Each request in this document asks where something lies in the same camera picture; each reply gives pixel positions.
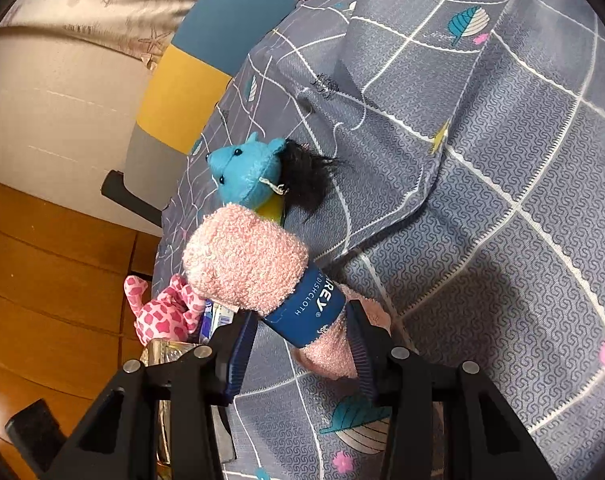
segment black fur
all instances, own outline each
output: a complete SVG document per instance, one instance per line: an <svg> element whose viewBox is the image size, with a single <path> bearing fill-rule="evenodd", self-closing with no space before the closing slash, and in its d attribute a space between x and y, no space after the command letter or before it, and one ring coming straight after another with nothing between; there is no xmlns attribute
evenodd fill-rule
<svg viewBox="0 0 605 480"><path fill-rule="evenodd" d="M285 208L295 205L311 216L327 197L330 171L339 165L339 160L316 155L295 140L287 140L279 158L282 164L279 184L287 190Z"/></svg>

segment gray panel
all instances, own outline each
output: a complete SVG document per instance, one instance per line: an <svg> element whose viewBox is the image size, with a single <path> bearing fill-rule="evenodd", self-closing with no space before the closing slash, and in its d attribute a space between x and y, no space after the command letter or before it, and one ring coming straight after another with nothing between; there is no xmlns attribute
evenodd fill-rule
<svg viewBox="0 0 605 480"><path fill-rule="evenodd" d="M186 155L150 136L138 123L124 163L124 185L158 209L167 207L185 173Z"/></svg>

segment metal screw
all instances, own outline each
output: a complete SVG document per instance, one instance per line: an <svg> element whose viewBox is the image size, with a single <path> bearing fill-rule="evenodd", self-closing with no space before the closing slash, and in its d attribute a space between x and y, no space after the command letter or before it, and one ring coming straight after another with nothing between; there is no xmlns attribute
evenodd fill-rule
<svg viewBox="0 0 605 480"><path fill-rule="evenodd" d="M473 361L464 361L462 364L462 369L471 375L477 374L480 371L480 366Z"/></svg>
<svg viewBox="0 0 605 480"><path fill-rule="evenodd" d="M196 348L194 348L194 355L200 359L209 357L213 353L214 353L214 351L212 350L212 348L207 345L200 345L200 346L197 346Z"/></svg>
<svg viewBox="0 0 605 480"><path fill-rule="evenodd" d="M409 357L410 352L404 346L396 346L391 349L391 356L396 359L406 359Z"/></svg>
<svg viewBox="0 0 605 480"><path fill-rule="evenodd" d="M133 374L134 372L140 370L140 361L137 359L129 359L124 365L122 365L122 369L128 374Z"/></svg>

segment toy ear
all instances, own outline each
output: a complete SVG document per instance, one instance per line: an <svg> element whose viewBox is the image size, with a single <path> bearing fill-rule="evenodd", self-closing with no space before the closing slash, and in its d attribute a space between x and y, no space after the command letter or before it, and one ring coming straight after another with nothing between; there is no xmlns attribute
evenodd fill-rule
<svg viewBox="0 0 605 480"><path fill-rule="evenodd" d="M270 141L269 144L267 144L269 151L272 152L274 155L284 152L284 147L286 145L287 145L287 141L285 139L281 139L281 138L274 139L274 140Z"/></svg>

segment brown floor tile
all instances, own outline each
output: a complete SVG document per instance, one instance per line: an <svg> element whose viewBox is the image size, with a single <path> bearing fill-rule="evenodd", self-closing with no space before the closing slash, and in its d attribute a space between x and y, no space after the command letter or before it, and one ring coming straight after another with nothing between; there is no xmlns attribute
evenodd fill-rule
<svg viewBox="0 0 605 480"><path fill-rule="evenodd" d="M0 437L9 440L5 424L17 412L38 399L44 399L60 423L63 433L70 434L85 414L91 401L63 394L0 368Z"/></svg>
<svg viewBox="0 0 605 480"><path fill-rule="evenodd" d="M7 461L7 463L14 470L16 475L20 480L36 480L36 475L34 474L26 462L20 456L18 450L13 447L11 444L8 444L4 440L0 439L0 454Z"/></svg>
<svg viewBox="0 0 605 480"><path fill-rule="evenodd" d="M135 231L0 185L0 231L74 260L126 273Z"/></svg>
<svg viewBox="0 0 605 480"><path fill-rule="evenodd" d="M138 339L135 341L132 339L127 339L126 337L121 338L122 344L122 358L120 359L120 364L124 364L129 359L140 359L140 354L142 354L142 349L144 348Z"/></svg>
<svg viewBox="0 0 605 480"><path fill-rule="evenodd" d="M0 366L93 399L118 364L118 337L72 326L0 297Z"/></svg>
<svg viewBox="0 0 605 480"><path fill-rule="evenodd" d="M123 280L0 233L0 296L21 306L118 334Z"/></svg>
<svg viewBox="0 0 605 480"><path fill-rule="evenodd" d="M147 282L149 285L145 293L142 295L142 303L147 303L151 299L151 283ZM136 335L136 331L134 328L134 321L136 320L134 313L132 312L132 308L129 305L129 302L126 298L122 303L122 334L129 339L138 340L138 336Z"/></svg>
<svg viewBox="0 0 605 480"><path fill-rule="evenodd" d="M132 258L132 271L153 275L153 264L156 261L160 238L147 233L138 233Z"/></svg>

